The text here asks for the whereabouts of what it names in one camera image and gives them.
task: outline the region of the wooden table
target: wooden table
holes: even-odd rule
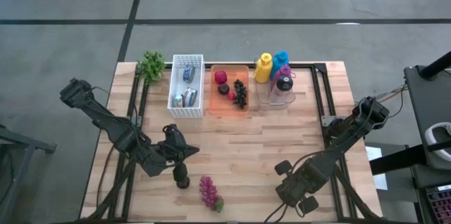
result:
[[[345,64],[325,63],[337,115],[348,116],[354,100]],[[135,63],[117,65],[108,102],[108,109],[117,116],[126,114],[134,70]],[[297,75],[293,87],[296,100],[288,109],[271,110],[260,107],[252,94],[255,88],[251,85],[247,116],[216,117],[208,112],[210,74],[207,69],[204,118],[175,120],[166,110],[171,78],[170,70],[166,70],[163,79],[149,89],[143,131],[153,142],[157,142],[164,139],[162,127],[176,123],[187,143],[200,147],[200,152],[185,160],[191,179],[188,189],[178,189],[175,186],[170,168],[160,176],[150,178],[137,166],[128,220],[262,222],[281,203],[275,188],[283,177],[276,174],[274,166],[285,159],[293,163],[300,156],[324,149],[311,73],[305,69],[294,69],[294,72]],[[328,111],[324,92],[322,96],[323,105]],[[106,133],[102,132],[82,207],[82,217],[88,216],[95,209],[99,179],[110,148],[111,143]],[[117,159],[118,152],[115,151],[104,178],[101,190],[103,197],[113,184]],[[381,216],[363,140],[347,152],[346,159],[354,188],[370,209]],[[200,200],[198,184],[202,175],[211,176],[218,193],[224,198],[225,206],[221,213],[210,211]],[[347,213],[342,187],[340,193]],[[289,208],[283,221],[336,220],[330,183],[320,189],[315,197],[319,208],[314,212],[300,219],[295,210]]]

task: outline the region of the concrete floor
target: concrete floor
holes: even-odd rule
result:
[[[2,19],[127,19],[132,0],[0,0]],[[141,0],[137,18],[451,18],[451,0]],[[99,131],[58,99],[72,77],[109,89],[125,25],[0,25],[0,123],[58,144],[37,152],[14,223],[75,220]],[[134,26],[125,60],[145,49],[251,61],[284,49],[291,60],[344,61],[356,100],[403,83],[402,69],[451,50],[451,25]],[[97,95],[106,103],[106,95]],[[372,142],[420,142],[408,94],[402,112]],[[386,103],[396,111],[399,99]],[[415,220],[410,205],[382,203],[393,220]]]

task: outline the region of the orange tray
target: orange tray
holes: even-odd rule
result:
[[[227,74],[227,84],[231,92],[235,93],[234,81],[241,80],[247,89],[245,108],[240,108],[227,99],[227,95],[219,94],[218,84],[214,80],[214,74],[224,71]],[[249,67],[214,65],[211,67],[210,88],[210,113],[215,116],[244,116],[249,112]]]

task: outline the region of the white plastic basket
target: white plastic basket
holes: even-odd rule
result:
[[[191,83],[183,81],[185,66],[194,66],[194,79]],[[174,118],[202,118],[204,114],[204,55],[174,55],[172,61],[171,86],[169,87],[168,111]],[[192,107],[173,108],[172,97],[176,94],[185,94],[187,87],[197,90],[196,102]]]

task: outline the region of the potted plant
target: potted plant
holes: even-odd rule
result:
[[[148,85],[161,78],[165,67],[161,52],[146,50],[144,60],[138,61],[138,77],[144,79],[144,83]]]

